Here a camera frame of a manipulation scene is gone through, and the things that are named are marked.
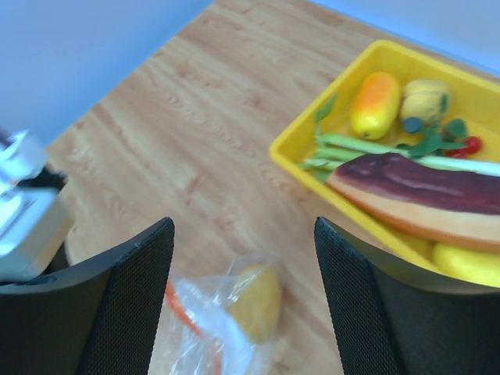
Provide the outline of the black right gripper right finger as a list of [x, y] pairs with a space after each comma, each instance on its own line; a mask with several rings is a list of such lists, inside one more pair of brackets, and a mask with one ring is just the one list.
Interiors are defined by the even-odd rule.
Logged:
[[498, 373], [496, 287], [426, 270], [323, 217], [314, 241], [344, 373]]

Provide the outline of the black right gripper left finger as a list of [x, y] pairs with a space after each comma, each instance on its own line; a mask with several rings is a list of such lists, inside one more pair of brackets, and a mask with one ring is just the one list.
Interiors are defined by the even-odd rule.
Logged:
[[147, 373], [174, 234], [163, 218], [83, 262], [3, 284], [2, 373]]

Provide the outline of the clear zip top bag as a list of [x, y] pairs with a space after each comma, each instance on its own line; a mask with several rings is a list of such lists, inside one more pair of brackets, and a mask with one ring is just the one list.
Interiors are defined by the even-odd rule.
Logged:
[[228, 312], [231, 292], [241, 271], [265, 263], [274, 266], [282, 287], [276, 256], [248, 254], [236, 258], [223, 273], [188, 276], [170, 274], [155, 337], [150, 374], [268, 374], [278, 336], [251, 343]]

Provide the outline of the yellow fake lemon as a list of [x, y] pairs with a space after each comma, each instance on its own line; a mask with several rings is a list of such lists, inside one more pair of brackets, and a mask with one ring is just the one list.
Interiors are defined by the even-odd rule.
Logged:
[[238, 276], [228, 312], [251, 343], [262, 344], [277, 329], [281, 302], [282, 287], [276, 268], [256, 263]]

